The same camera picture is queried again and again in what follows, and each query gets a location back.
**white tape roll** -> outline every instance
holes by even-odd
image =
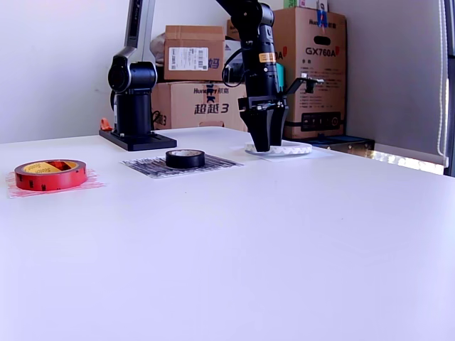
[[[299,142],[283,141],[281,146],[270,146],[269,151],[256,151],[255,144],[245,144],[245,151],[257,155],[302,155],[311,153],[313,146],[311,144],[301,144]]]

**black mount plate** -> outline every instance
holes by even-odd
[[[165,149],[177,147],[177,141],[151,133],[149,136],[133,137],[124,136],[121,137],[111,131],[100,130],[100,136],[111,141],[112,143],[122,147],[127,151],[150,151],[152,149]]]

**cable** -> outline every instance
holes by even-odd
[[[236,84],[236,85],[229,85],[228,83],[226,83],[225,81],[225,70],[226,68],[228,67],[229,63],[232,62],[234,60],[235,57],[237,57],[237,55],[243,51],[246,51],[246,50],[249,50],[247,48],[239,48],[237,51],[235,51],[227,60],[226,60],[226,63],[225,63],[225,66],[223,68],[223,71],[222,71],[222,78],[223,78],[223,83],[225,86],[227,87],[238,87],[240,84],[243,83],[243,81],[245,80],[245,75],[247,74],[248,70],[245,70],[242,74],[242,77],[240,78],[240,81]]]
[[[446,32],[446,9],[443,3],[444,0],[438,0],[439,6],[439,37],[441,39],[441,79],[439,80],[439,129],[437,152],[444,158],[444,166],[446,166],[446,148],[447,148],[447,121],[448,111],[446,110],[446,90],[444,83],[448,79],[448,75],[444,72],[444,56],[447,55],[447,32]],[[442,126],[444,122],[444,145],[441,150]]]

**barcode label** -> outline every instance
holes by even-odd
[[[169,70],[207,71],[208,48],[169,48]]]

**robotic arm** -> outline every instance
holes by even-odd
[[[258,151],[281,146],[289,107],[286,96],[306,82],[312,92],[320,80],[303,77],[286,92],[278,87],[270,7],[257,0],[217,0],[238,29],[247,97],[239,99],[240,116]],[[155,0],[130,0],[125,47],[114,56],[109,71],[115,115],[114,131],[100,134],[128,151],[173,148],[176,141],[153,132],[151,89],[156,83],[155,58],[149,44]]]
[[[271,145],[281,146],[289,111],[287,95],[295,93],[303,82],[306,82],[306,91],[313,92],[314,85],[322,81],[304,75],[286,92],[280,92],[272,33],[273,11],[257,0],[217,2],[231,16],[241,40],[247,97],[239,99],[240,116],[257,151],[268,151]]]
[[[130,0],[125,44],[109,70],[114,131],[100,135],[128,151],[173,148],[177,142],[153,132],[151,89],[156,84],[150,51],[155,0]]]

